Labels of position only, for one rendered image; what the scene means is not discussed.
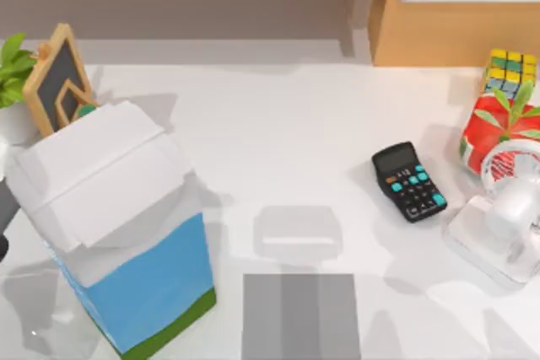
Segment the black calculator with teal keys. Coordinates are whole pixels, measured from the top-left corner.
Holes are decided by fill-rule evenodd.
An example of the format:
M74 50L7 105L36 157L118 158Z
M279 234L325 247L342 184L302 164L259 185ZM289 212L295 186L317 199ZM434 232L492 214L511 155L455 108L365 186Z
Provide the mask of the black calculator with teal keys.
M410 141L384 148L371 157L379 187L409 223L433 217L447 200L420 163Z

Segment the white blue green milk carton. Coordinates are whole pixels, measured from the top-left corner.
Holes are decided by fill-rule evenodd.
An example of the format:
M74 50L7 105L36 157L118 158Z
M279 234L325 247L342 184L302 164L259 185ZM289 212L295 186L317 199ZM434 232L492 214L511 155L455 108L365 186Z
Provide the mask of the white blue green milk carton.
M138 105L43 138L5 180L121 360L149 360L216 304L194 171Z

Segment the wooden cupboard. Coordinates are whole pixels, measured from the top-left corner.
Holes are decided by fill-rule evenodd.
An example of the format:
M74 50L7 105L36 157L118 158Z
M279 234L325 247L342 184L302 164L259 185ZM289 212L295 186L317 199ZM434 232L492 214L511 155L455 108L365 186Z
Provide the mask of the wooden cupboard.
M378 67L481 67L493 49L540 57L540 0L373 0Z

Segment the red pot with green plant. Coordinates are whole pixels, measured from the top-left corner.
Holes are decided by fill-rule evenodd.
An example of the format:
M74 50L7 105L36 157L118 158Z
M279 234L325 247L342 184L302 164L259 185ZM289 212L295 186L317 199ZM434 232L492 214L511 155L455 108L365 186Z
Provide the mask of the red pot with green plant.
M504 141L540 142L540 105L530 104L534 89L534 83L526 81L512 97L498 88L478 97L459 144L460 158L474 174L480 173L484 158Z

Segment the wooden framed blackboard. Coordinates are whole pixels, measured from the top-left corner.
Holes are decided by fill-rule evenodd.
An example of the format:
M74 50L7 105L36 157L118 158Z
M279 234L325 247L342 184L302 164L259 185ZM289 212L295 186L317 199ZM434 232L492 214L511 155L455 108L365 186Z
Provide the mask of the wooden framed blackboard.
M69 24L58 24L51 38L40 45L23 95L43 137L76 121L82 106L98 105Z

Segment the wooden drawer front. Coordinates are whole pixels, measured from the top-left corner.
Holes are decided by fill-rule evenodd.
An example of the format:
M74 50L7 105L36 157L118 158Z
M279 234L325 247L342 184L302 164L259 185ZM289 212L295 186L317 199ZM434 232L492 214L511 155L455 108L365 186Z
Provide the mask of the wooden drawer front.
M391 44L408 65L480 67L495 48L540 56L540 4L392 5Z

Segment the white desk fan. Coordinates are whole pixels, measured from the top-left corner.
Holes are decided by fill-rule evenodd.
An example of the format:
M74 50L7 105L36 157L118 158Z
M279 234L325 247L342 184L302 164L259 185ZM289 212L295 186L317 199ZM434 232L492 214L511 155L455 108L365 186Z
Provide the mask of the white desk fan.
M494 281L521 288L540 273L540 142L499 143L480 179L484 194L448 223L445 241Z

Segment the colourful puzzle cube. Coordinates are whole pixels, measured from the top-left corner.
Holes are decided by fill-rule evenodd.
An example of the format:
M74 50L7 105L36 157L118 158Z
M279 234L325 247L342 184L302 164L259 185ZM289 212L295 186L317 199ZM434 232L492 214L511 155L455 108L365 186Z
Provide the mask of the colourful puzzle cube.
M485 68L481 93L492 94L501 90L508 99L515 99L524 82L535 83L537 58L532 54L493 49Z

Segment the green plant in white pot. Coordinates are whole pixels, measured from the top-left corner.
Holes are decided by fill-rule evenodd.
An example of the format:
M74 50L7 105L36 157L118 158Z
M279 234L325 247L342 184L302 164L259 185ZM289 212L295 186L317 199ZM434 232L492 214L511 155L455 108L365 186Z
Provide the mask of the green plant in white pot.
M25 38L16 33L0 48L0 141L8 145L22 145L37 133L23 95L35 65L33 52L21 47Z

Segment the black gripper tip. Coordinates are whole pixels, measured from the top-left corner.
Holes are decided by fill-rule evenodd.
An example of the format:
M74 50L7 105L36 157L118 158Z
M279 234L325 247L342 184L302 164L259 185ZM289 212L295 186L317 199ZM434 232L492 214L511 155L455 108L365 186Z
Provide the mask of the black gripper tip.
M3 179L0 182L0 262L8 253L8 239L5 231L18 212L20 205L16 201L12 191L8 188L7 182Z

